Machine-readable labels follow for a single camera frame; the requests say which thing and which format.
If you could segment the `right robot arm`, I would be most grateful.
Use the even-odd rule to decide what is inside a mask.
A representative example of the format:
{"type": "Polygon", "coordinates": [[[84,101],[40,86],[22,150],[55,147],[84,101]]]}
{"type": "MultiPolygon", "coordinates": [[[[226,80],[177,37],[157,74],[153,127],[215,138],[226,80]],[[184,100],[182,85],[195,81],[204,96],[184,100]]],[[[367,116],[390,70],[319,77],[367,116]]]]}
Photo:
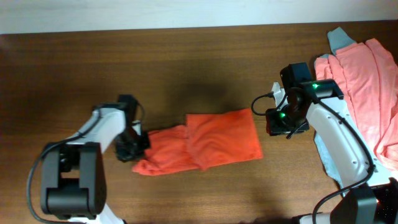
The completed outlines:
{"type": "Polygon", "coordinates": [[[280,77],[269,93],[276,107],[266,111],[267,133],[291,138],[313,127],[342,183],[293,223],[397,224],[397,180],[366,145],[336,82],[314,80],[306,63],[288,65],[280,77]]]}

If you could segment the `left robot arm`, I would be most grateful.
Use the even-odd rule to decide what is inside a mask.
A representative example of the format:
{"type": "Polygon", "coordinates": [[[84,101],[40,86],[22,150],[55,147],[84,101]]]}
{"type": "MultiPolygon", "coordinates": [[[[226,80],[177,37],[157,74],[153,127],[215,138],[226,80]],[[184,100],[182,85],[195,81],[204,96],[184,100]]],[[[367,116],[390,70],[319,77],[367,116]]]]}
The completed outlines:
{"type": "Polygon", "coordinates": [[[149,148],[148,134],[132,95],[94,108],[90,119],[71,137],[48,143],[36,164],[42,166],[40,207],[56,223],[120,223],[106,203],[103,154],[115,144],[117,160],[138,161],[149,148]]]}

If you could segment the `orange soccer t-shirt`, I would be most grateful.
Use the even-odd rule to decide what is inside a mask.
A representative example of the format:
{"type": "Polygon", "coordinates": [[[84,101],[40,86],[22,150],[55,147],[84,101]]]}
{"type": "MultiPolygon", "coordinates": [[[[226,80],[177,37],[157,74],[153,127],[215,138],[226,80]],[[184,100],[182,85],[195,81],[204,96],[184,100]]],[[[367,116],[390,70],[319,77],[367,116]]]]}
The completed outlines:
{"type": "Polygon", "coordinates": [[[140,175],[158,176],[262,159],[249,109],[223,114],[187,114],[186,123],[151,131],[150,148],[132,167],[140,175]]]}

